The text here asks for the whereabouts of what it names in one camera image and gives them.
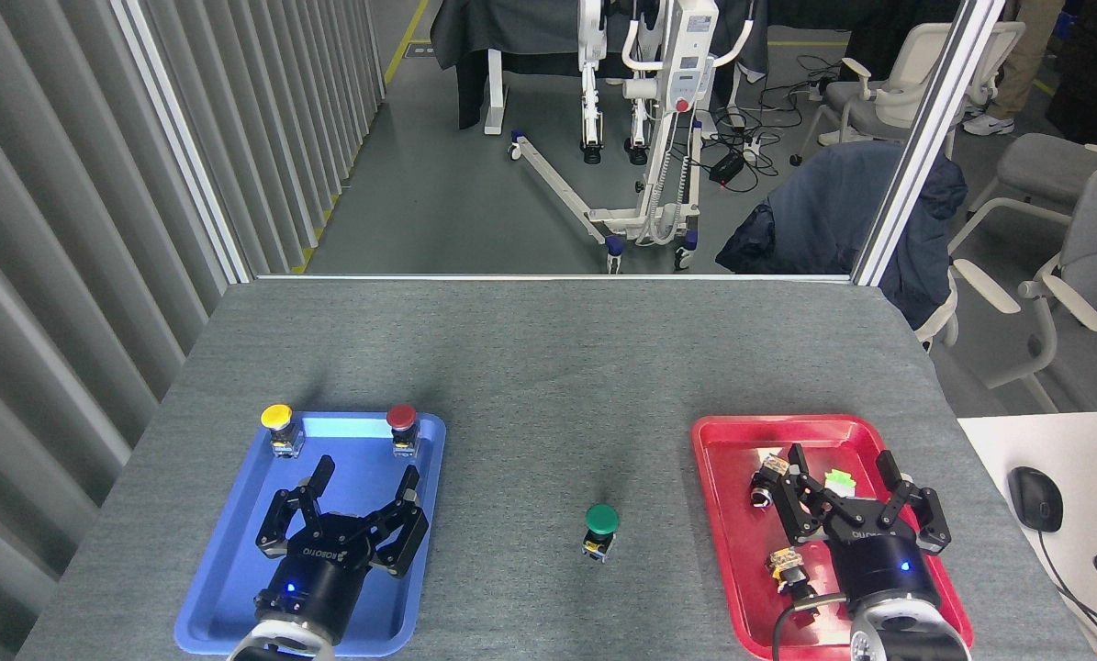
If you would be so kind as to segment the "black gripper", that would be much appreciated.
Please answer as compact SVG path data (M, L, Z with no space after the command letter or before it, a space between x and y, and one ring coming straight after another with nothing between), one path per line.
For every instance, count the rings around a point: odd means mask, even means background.
M257 534L265 557L281 557L270 583L255 597L260 622L299 623L341 640L369 566L404 577L412 566L428 531L428 518L417 492L420 472L406 467L393 501L366 518L325 513L319 498L333 474L335 461L323 455L309 478L295 489L280 489ZM289 523L297 511L305 526L287 540Z
M885 599L921 599L935 607L941 606L921 551L943 552L952 535L932 488L918 486L911 476L901 472L892 452L880 452L877 469L890 498L877 515L879 529L853 529L849 524L857 527L857 510L808 476L807 457L800 444L789 447L785 461L785 472L778 477L778 515L788 542L807 543L829 516L841 516L847 523L826 527L826 547L839 590L846 596L847 615L858 615ZM909 524L898 522L892 526L904 506L913 511L918 524L917 537Z

